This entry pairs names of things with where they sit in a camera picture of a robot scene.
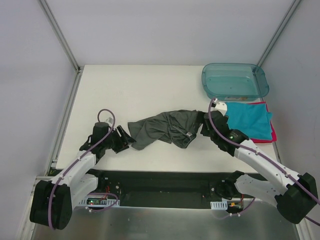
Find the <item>dark grey t shirt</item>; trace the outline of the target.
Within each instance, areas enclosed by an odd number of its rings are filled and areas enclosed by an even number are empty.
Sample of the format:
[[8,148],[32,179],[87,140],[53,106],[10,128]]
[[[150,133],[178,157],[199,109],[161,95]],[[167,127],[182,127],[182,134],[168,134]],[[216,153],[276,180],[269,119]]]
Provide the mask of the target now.
[[173,110],[159,113],[136,122],[129,122],[128,130],[135,143],[132,147],[141,151],[155,141],[174,144],[186,149],[197,137],[202,124],[197,123],[198,110]]

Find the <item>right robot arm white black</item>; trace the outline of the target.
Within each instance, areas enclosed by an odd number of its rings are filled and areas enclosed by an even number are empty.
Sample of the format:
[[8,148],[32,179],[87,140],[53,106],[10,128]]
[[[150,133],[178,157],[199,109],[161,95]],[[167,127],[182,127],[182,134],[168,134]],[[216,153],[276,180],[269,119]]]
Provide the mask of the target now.
[[254,179],[235,171],[225,184],[230,197],[250,195],[274,206],[290,223],[299,224],[320,203],[315,178],[309,173],[299,174],[267,156],[248,136],[230,129],[227,118],[217,110],[201,113],[201,134],[209,137],[217,147],[256,170],[264,180]]

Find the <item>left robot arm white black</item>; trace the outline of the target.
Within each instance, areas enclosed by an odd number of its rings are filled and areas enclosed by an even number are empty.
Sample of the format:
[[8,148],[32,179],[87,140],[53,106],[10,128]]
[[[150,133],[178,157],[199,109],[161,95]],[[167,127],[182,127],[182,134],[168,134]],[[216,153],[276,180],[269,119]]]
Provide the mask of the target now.
[[133,143],[135,140],[120,125],[96,122],[73,162],[50,180],[40,180],[36,184],[29,220],[54,230],[64,229],[75,207],[89,193],[99,195],[105,191],[105,181],[89,174],[89,170],[107,150],[117,154]]

